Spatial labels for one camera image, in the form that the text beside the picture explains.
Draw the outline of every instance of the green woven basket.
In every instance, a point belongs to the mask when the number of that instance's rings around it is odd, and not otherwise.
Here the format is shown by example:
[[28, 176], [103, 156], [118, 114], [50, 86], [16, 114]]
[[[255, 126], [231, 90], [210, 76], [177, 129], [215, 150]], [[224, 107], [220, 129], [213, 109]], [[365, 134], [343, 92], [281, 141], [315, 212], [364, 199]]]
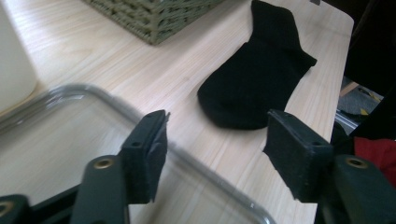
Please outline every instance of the green woven basket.
[[110, 19], [157, 45], [223, 0], [83, 0]]

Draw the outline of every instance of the wood grain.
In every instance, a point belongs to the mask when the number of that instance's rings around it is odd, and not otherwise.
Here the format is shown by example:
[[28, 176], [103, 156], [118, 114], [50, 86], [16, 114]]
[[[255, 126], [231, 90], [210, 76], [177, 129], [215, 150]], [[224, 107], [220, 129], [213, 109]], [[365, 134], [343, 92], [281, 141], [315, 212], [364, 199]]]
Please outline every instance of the wood grain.
[[[169, 138], [265, 207], [278, 223], [313, 223], [262, 153], [266, 129], [223, 130], [197, 104], [204, 80], [248, 40], [250, 2], [227, 0], [152, 47], [79, 0], [2, 0], [35, 67], [34, 93], [90, 83], [142, 113], [171, 113]], [[318, 59], [286, 111], [330, 139], [353, 20], [322, 2], [268, 0], [294, 15], [303, 49]]]

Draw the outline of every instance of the black sock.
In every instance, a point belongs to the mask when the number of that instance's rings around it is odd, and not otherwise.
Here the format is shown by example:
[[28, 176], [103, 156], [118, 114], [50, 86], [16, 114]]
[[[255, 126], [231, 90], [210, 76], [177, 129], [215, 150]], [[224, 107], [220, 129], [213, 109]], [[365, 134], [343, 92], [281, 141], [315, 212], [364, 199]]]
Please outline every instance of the black sock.
[[198, 90], [218, 126], [260, 129], [269, 109], [283, 110], [300, 78], [316, 63], [300, 46], [290, 11], [253, 0], [253, 34]]

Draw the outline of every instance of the red cloth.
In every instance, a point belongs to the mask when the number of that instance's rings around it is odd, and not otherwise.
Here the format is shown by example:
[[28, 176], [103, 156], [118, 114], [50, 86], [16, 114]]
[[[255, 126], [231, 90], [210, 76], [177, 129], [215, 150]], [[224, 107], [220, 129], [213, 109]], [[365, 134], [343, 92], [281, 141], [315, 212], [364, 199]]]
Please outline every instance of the red cloth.
[[355, 137], [354, 143], [355, 155], [372, 162], [396, 188], [396, 142]]

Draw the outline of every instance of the transparent plastic lid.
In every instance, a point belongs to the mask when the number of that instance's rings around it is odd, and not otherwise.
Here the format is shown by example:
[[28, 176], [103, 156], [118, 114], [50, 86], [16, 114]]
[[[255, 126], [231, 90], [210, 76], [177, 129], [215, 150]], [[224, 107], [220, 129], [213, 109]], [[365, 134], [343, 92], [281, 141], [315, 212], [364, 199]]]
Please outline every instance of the transparent plastic lid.
[[[0, 196], [23, 194], [33, 205], [78, 185], [86, 164], [116, 155], [142, 117], [89, 85], [37, 96], [0, 118]], [[275, 223], [173, 143], [155, 202], [129, 205], [129, 213], [132, 223]]]

